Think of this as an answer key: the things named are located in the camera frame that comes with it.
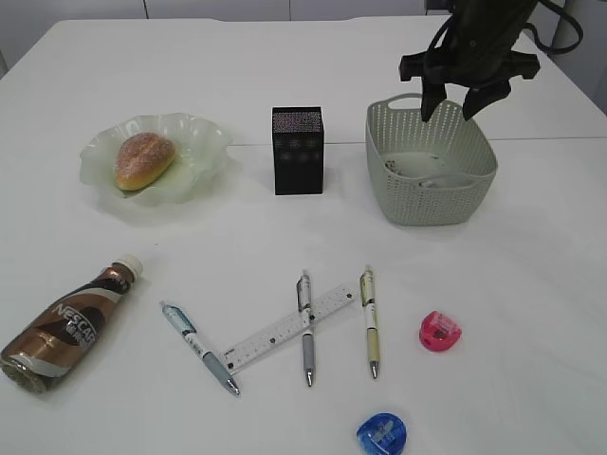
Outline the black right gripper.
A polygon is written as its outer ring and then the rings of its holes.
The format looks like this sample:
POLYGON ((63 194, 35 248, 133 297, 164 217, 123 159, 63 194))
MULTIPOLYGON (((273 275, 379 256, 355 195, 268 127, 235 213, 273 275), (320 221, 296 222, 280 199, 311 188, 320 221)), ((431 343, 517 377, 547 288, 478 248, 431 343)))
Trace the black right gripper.
POLYGON ((538 57, 512 49, 536 6, 535 1, 526 0, 451 3, 451 16, 428 48, 403 56, 399 64, 402 81, 423 80, 420 112, 424 122, 447 98, 444 83, 469 89, 462 107, 464 120, 469 120, 510 94, 509 79, 536 76, 538 57))

